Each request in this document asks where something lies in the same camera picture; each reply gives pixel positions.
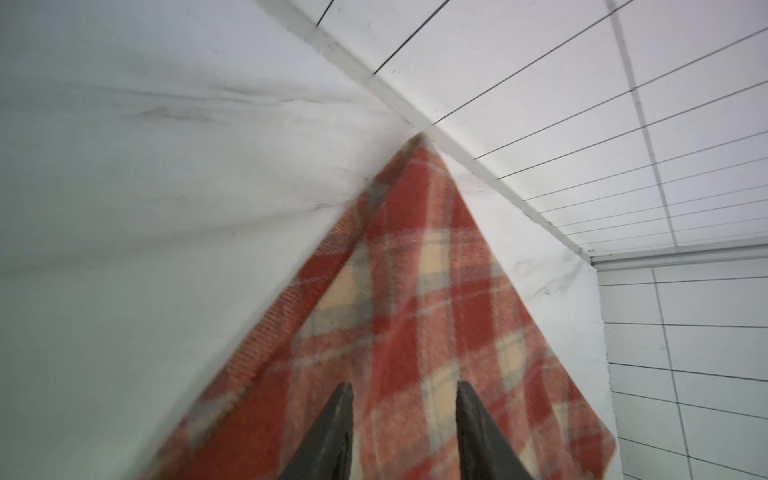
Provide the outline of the red plaid skirt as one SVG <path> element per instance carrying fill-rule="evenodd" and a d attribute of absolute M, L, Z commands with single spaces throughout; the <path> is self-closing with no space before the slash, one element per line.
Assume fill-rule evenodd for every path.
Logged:
<path fill-rule="evenodd" d="M 601 479 L 617 450 L 492 253 L 429 138 L 409 139 L 349 205 L 142 471 L 276 479 L 320 414 L 351 479 L 458 479 L 470 384 L 535 479 Z"/>

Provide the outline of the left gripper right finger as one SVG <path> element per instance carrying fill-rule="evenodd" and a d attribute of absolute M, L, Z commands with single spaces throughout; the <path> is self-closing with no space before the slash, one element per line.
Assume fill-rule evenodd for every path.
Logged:
<path fill-rule="evenodd" d="M 481 398 L 457 383 L 456 424 L 462 480 L 532 480 Z"/>

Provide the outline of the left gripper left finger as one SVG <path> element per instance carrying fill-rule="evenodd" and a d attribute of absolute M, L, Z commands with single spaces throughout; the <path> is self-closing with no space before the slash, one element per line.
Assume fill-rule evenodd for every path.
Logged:
<path fill-rule="evenodd" d="M 353 446 L 354 393 L 341 382 L 279 474 L 280 480 L 347 480 Z"/>

